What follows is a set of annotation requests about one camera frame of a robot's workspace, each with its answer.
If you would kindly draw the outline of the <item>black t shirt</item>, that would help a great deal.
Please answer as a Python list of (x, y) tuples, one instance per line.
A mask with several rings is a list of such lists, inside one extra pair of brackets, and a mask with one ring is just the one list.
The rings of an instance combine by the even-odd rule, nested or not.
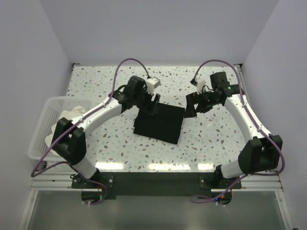
[(160, 103), (158, 113), (149, 115), (139, 111), (134, 121), (136, 135), (177, 144), (184, 119), (185, 108)]

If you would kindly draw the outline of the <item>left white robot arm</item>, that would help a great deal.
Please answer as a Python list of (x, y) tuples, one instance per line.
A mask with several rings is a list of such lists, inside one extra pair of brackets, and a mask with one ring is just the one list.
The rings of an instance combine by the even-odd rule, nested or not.
[(99, 105), (73, 119), (61, 118), (55, 128), (51, 147), (83, 179), (89, 188), (103, 187), (100, 171), (86, 157), (86, 139), (109, 119), (136, 106), (154, 115), (158, 110), (159, 94), (154, 90), (161, 84), (157, 78), (130, 77), (127, 84), (113, 89)]

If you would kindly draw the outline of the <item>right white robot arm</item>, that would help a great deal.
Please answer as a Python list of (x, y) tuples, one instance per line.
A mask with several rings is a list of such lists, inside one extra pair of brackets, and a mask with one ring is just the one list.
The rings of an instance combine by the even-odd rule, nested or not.
[(224, 106), (232, 115), (245, 140), (237, 160), (215, 168), (210, 183), (225, 188), (231, 179), (248, 175), (261, 174), (263, 171), (276, 170), (280, 161), (282, 138), (272, 135), (252, 111), (239, 84), (230, 84), (224, 72), (210, 76), (211, 88), (205, 81), (191, 80), (197, 91), (186, 96), (186, 118), (206, 113), (215, 105)]

